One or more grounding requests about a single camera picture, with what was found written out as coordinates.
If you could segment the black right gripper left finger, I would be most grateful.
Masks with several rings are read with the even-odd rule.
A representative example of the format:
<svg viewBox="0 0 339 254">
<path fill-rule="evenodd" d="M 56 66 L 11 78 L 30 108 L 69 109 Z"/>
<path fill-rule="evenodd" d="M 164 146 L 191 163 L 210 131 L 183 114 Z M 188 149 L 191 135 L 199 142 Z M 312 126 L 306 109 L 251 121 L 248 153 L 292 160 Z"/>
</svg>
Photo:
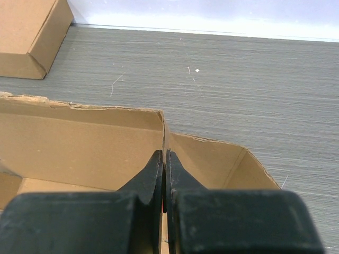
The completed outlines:
<svg viewBox="0 0 339 254">
<path fill-rule="evenodd" d="M 160 253 L 163 153 L 115 192 L 23 193 L 1 216 L 1 253 Z"/>
</svg>

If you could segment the brown cardboard box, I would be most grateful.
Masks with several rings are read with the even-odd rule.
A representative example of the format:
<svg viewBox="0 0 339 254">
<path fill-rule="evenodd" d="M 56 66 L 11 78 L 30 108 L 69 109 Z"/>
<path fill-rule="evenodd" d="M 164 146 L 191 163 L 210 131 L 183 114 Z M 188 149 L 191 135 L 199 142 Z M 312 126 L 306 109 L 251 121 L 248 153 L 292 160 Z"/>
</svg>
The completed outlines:
<svg viewBox="0 0 339 254">
<path fill-rule="evenodd" d="M 44 79 L 73 18 L 66 0 L 1 1 L 1 76 Z"/>
<path fill-rule="evenodd" d="M 245 147 L 173 133 L 161 110 L 1 93 L 1 208 L 26 192 L 116 191 L 154 151 L 212 189 L 278 189 Z"/>
</svg>

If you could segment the folded brown cardboard box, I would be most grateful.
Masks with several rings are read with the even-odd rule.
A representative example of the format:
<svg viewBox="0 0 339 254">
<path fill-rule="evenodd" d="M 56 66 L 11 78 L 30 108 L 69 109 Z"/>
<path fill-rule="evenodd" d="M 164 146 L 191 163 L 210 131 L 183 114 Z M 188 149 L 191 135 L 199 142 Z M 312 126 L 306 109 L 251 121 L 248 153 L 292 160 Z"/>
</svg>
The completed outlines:
<svg viewBox="0 0 339 254">
<path fill-rule="evenodd" d="M 1 76 L 44 79 L 73 18 L 66 0 L 1 1 Z"/>
</svg>

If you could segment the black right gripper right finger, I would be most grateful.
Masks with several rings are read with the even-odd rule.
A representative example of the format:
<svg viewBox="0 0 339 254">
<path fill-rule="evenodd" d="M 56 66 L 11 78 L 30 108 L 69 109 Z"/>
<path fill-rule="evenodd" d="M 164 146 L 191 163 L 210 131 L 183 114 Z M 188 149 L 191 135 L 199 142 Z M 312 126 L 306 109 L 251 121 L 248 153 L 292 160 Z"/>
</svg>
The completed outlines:
<svg viewBox="0 0 339 254">
<path fill-rule="evenodd" d="M 170 253 L 324 253 L 302 198 L 288 190 L 211 190 L 166 155 Z"/>
</svg>

